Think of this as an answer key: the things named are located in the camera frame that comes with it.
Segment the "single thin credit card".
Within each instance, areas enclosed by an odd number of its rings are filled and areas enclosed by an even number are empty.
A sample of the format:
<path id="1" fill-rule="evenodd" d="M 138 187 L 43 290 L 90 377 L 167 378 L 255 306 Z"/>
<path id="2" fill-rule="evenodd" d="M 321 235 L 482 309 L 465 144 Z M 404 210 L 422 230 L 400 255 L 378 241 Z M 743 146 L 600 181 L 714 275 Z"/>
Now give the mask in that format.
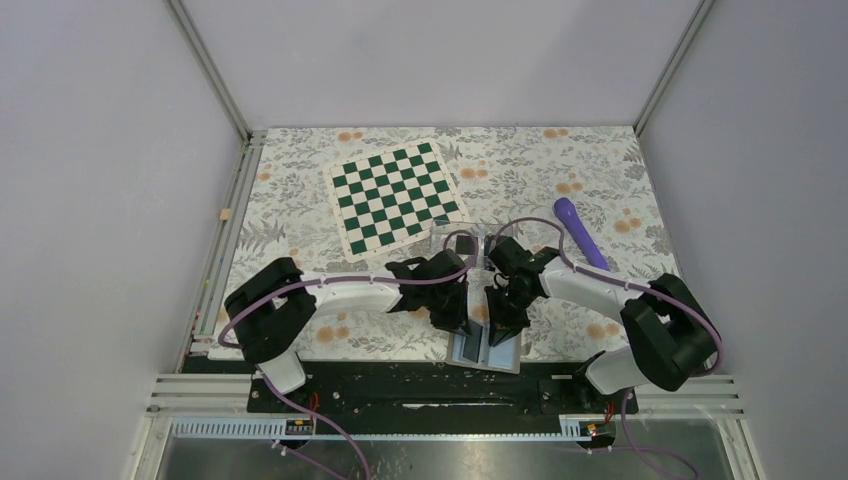
<path id="1" fill-rule="evenodd" d="M 480 355 L 481 333 L 460 336 L 457 340 L 457 358 L 466 363 L 477 363 Z"/>

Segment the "beige leather card holder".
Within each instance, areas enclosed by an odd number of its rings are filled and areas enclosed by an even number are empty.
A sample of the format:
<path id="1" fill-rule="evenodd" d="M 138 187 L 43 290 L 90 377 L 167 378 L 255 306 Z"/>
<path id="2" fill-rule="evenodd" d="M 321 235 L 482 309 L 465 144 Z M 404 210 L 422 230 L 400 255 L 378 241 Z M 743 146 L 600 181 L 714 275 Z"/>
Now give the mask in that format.
<path id="1" fill-rule="evenodd" d="M 452 361 L 450 359 L 452 333 L 449 335 L 448 339 L 446 362 L 449 365 L 454 365 L 463 368 L 518 374 L 520 371 L 521 354 L 520 337 L 516 336 L 496 347 L 490 347 L 488 345 L 489 326 L 482 325 L 479 323 L 477 324 L 479 325 L 479 332 L 481 333 L 480 355 L 478 362 L 466 363 L 462 361 Z"/>

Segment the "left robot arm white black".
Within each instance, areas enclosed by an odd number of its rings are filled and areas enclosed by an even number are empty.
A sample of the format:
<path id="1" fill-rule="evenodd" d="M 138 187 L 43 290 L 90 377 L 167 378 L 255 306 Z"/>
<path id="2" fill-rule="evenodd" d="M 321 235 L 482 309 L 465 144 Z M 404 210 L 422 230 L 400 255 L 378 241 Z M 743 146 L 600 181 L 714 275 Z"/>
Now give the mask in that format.
<path id="1" fill-rule="evenodd" d="M 309 401 L 311 387 L 293 344 L 312 319 L 424 308 L 434 328 L 467 334 L 471 267 L 451 249 L 431 258 L 389 262 L 371 273 L 308 272 L 290 257 L 278 258 L 226 298 L 229 321 L 217 342 L 239 350 L 270 382 L 272 398 L 296 411 Z"/>

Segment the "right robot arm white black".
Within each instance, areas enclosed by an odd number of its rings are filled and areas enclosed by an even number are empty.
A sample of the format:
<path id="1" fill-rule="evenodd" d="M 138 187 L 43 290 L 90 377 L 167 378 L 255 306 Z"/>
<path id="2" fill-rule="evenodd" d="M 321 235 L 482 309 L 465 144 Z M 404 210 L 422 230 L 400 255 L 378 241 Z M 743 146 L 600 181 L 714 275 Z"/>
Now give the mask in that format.
<path id="1" fill-rule="evenodd" d="M 485 289 L 490 345 L 529 327 L 527 311 L 540 298 L 577 304 L 623 326 L 626 346 L 595 354 L 575 374 L 573 396 L 583 410 L 597 412 L 613 394 L 644 384 L 676 391 L 719 354 L 720 336 L 675 275 L 640 285 L 566 262 L 553 247 L 532 253 L 511 237 L 495 239 L 488 258 L 506 279 Z"/>

